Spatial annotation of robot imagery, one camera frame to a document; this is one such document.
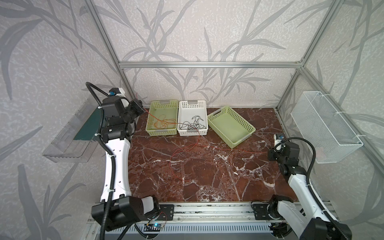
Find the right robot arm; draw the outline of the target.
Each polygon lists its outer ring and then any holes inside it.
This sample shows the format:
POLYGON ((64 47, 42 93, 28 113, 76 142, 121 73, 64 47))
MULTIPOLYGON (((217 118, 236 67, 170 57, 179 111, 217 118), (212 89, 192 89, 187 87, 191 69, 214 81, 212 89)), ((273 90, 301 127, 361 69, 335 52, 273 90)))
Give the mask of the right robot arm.
POLYGON ((310 181, 317 154, 315 147, 301 139, 312 149, 312 160, 308 169, 299 165, 299 145, 294 138, 276 140, 268 151, 269 161, 279 164, 281 174, 295 192, 302 210, 288 197, 274 195, 269 203, 269 215, 273 219, 283 218, 300 240, 350 240, 352 231, 331 214, 310 181))

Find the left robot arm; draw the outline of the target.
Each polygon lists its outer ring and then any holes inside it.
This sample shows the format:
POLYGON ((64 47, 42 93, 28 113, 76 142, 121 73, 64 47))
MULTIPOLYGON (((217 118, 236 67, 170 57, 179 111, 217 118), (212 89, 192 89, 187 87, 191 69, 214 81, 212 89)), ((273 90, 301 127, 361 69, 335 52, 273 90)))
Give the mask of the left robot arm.
POLYGON ((100 105, 101 125, 95 134, 106 152, 105 182, 100 203, 91 215, 101 233, 149 220, 160 213, 155 196, 134 197, 129 186, 128 156, 135 120, 144 113, 141 101, 110 94, 100 105))

